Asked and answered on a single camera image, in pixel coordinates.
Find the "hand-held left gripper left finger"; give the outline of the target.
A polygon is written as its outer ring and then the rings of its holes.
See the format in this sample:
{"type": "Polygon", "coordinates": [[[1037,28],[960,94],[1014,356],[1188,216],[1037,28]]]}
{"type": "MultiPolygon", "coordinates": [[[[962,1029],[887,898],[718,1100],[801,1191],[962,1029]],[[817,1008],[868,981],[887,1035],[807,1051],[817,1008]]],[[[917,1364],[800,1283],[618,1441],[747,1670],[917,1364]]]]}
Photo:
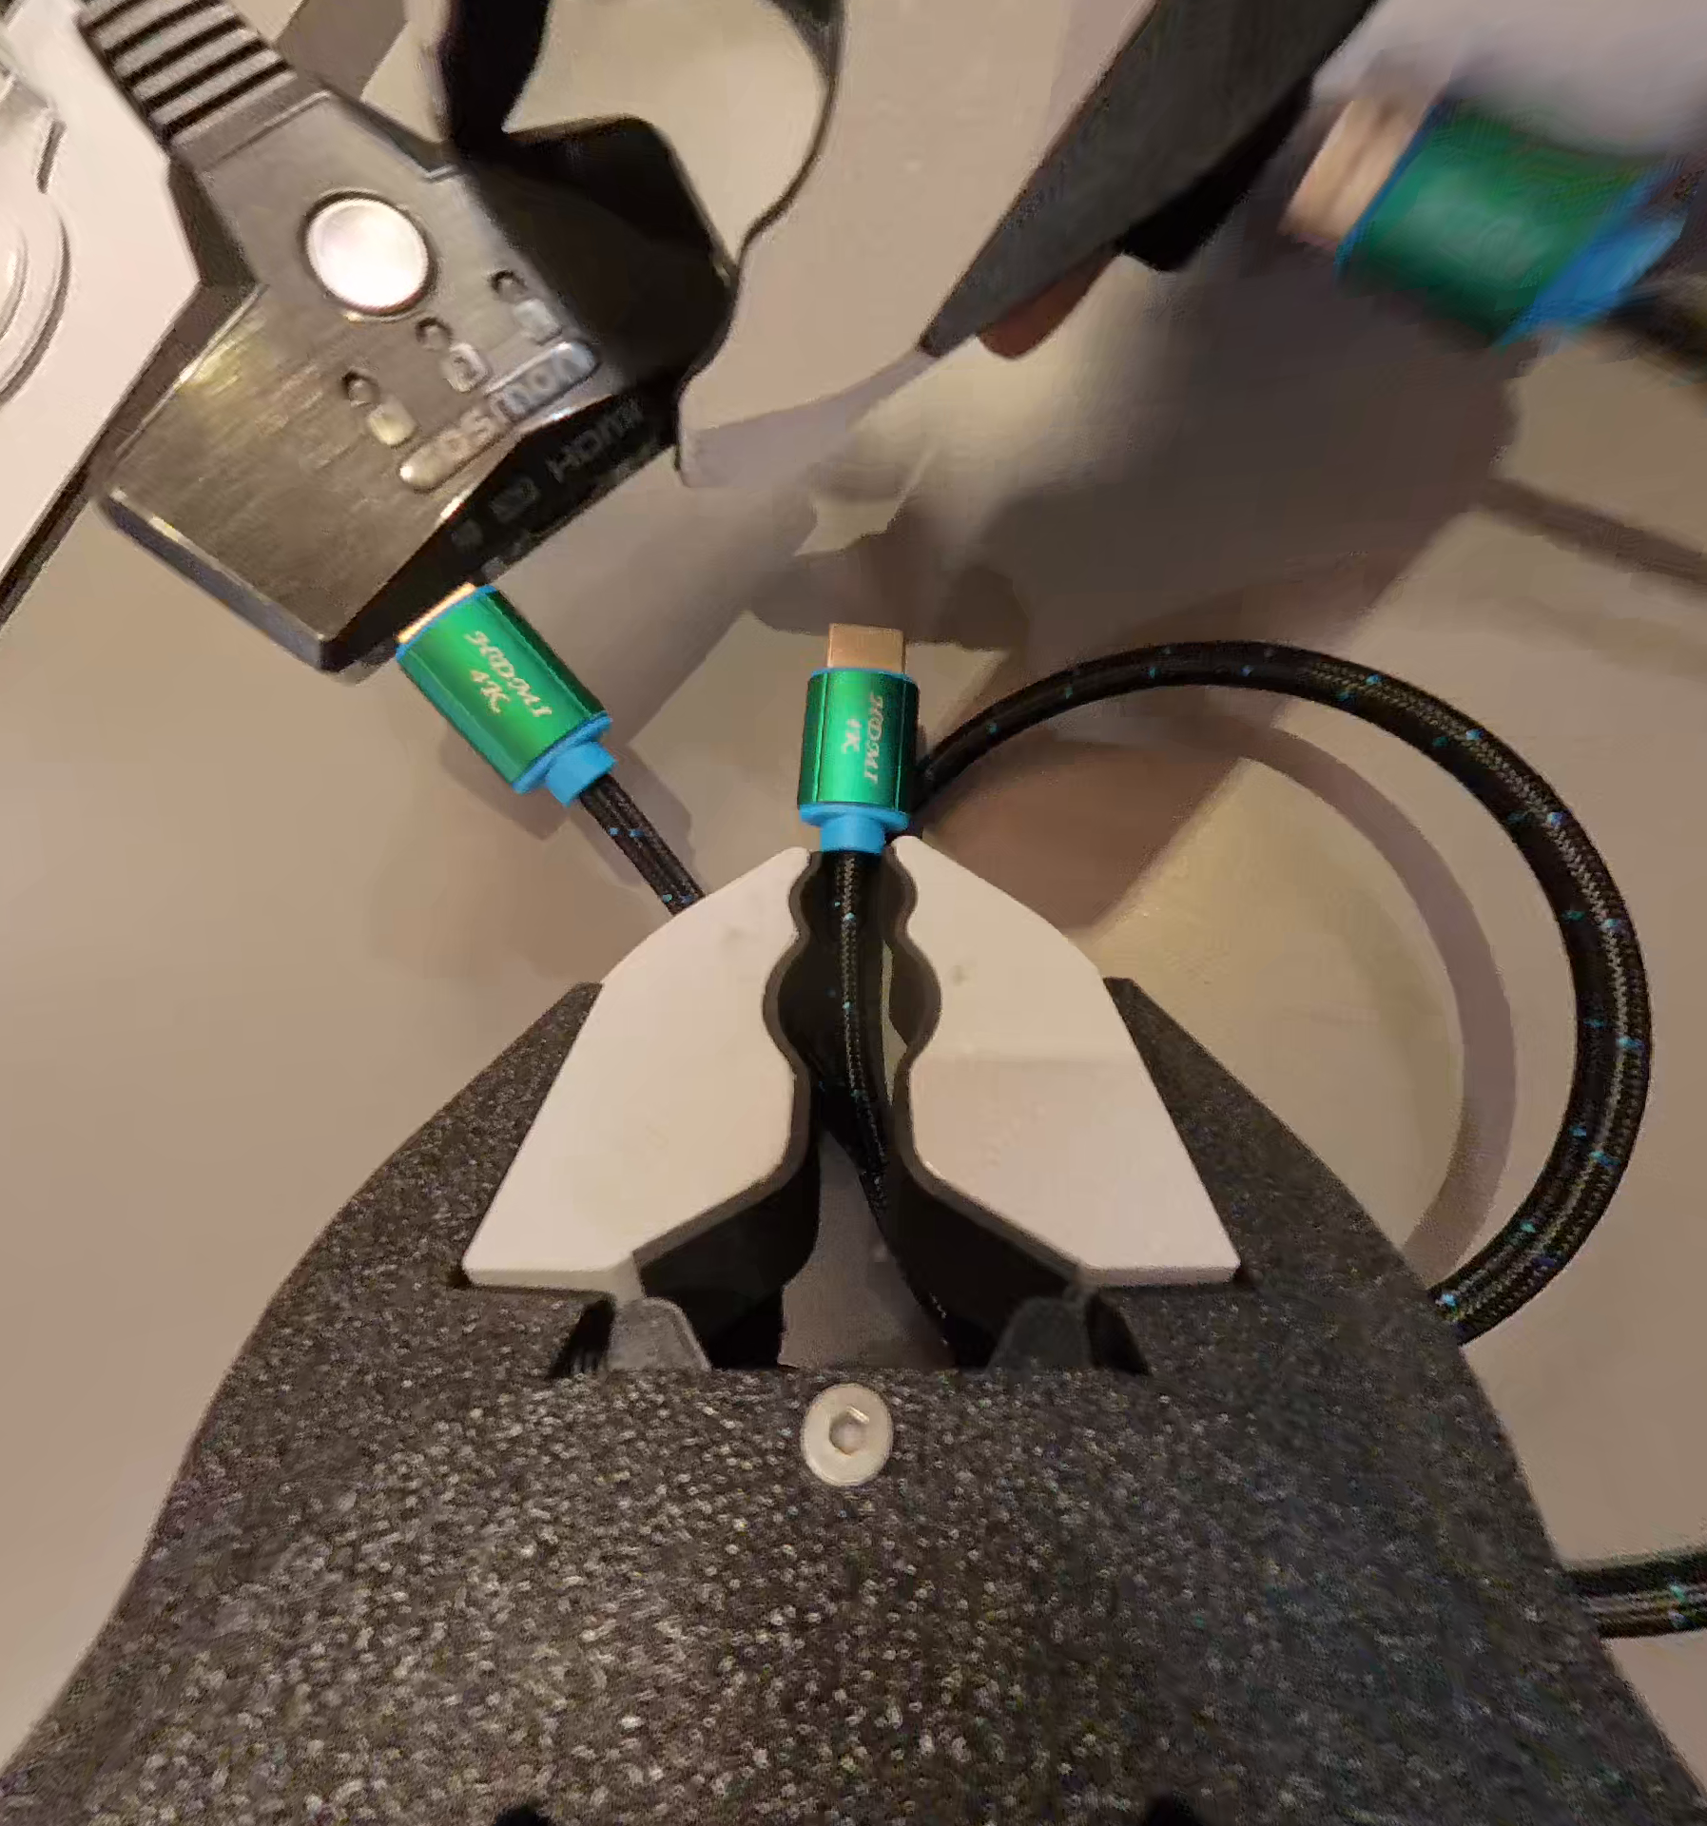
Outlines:
{"type": "Polygon", "coordinates": [[[669,918],[599,983],[461,1258],[476,1287],[666,1284],[684,1245],[784,1191],[814,1138],[814,1077],[780,1025],[807,942],[793,846],[669,918]]]}

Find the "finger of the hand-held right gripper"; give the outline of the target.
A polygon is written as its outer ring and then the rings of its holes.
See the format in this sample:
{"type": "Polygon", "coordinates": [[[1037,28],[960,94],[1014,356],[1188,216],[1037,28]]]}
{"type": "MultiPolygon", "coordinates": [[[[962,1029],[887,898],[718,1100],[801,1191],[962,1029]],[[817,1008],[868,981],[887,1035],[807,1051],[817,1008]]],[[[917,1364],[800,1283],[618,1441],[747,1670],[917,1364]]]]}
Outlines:
{"type": "Polygon", "coordinates": [[[907,355],[851,387],[759,401],[718,356],[682,393],[675,522],[778,558],[868,540],[954,558],[1024,482],[1024,356],[972,341],[907,355]]]}

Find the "black port switch box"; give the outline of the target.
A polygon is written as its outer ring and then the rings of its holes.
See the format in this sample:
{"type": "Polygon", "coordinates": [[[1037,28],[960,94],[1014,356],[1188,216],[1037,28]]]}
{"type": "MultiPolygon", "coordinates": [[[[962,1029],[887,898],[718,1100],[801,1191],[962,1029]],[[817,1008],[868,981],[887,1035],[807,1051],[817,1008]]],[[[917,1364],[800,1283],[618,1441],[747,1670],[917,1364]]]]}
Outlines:
{"type": "Polygon", "coordinates": [[[447,5],[434,144],[235,5],[84,5],[213,306],[108,511],[320,671],[378,662],[658,462],[726,330],[726,249],[655,126],[509,131],[547,27],[447,5]]]}

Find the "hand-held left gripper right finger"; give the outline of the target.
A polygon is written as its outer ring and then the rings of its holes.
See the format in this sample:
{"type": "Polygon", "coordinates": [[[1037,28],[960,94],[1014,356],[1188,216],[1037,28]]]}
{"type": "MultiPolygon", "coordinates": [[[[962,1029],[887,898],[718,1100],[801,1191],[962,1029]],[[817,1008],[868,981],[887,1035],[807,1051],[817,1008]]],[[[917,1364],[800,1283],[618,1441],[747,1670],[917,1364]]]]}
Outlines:
{"type": "Polygon", "coordinates": [[[1216,1287],[1241,1258],[1096,966],[903,835],[890,851],[895,1217],[931,1298],[1216,1287]]]}

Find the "white mounting plate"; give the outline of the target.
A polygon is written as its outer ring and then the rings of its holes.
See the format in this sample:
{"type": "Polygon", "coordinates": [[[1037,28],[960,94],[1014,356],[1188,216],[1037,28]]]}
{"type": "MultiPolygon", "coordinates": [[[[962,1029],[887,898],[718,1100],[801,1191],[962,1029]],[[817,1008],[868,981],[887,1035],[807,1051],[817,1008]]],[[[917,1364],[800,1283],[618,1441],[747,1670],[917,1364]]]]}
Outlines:
{"type": "Polygon", "coordinates": [[[200,269],[82,5],[0,5],[0,629],[173,377],[200,269]]]}

